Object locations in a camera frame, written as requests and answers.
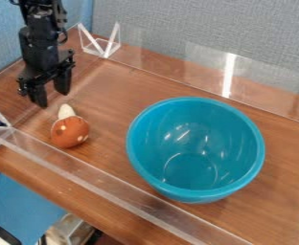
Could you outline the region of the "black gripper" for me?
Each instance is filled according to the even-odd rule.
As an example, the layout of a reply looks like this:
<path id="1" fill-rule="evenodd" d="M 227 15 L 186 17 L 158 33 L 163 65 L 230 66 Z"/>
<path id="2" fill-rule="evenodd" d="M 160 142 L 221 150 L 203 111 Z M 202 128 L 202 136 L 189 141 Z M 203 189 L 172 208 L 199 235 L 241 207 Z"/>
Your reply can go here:
<path id="1" fill-rule="evenodd" d="M 47 71 L 40 71 L 29 64 L 25 65 L 17 76 L 19 93 L 29 96 L 41 108 L 47 108 L 45 85 L 53 81 L 56 91 L 68 95 L 72 86 L 72 69 L 75 67 L 75 50 L 68 49 L 59 52 L 59 63 Z"/>

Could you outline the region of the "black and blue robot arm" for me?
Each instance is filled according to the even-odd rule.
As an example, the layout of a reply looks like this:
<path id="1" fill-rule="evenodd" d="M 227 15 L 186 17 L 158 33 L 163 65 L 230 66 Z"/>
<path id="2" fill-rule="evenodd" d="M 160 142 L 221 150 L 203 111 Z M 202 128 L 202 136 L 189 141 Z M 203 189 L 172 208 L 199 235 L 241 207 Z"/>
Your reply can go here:
<path id="1" fill-rule="evenodd" d="M 47 108 L 45 84 L 68 95 L 72 86 L 75 50 L 60 50 L 68 41 L 67 11 L 61 0 L 9 0 L 20 7 L 25 26 L 19 31 L 19 43 L 25 67 L 17 76 L 19 94 Z"/>

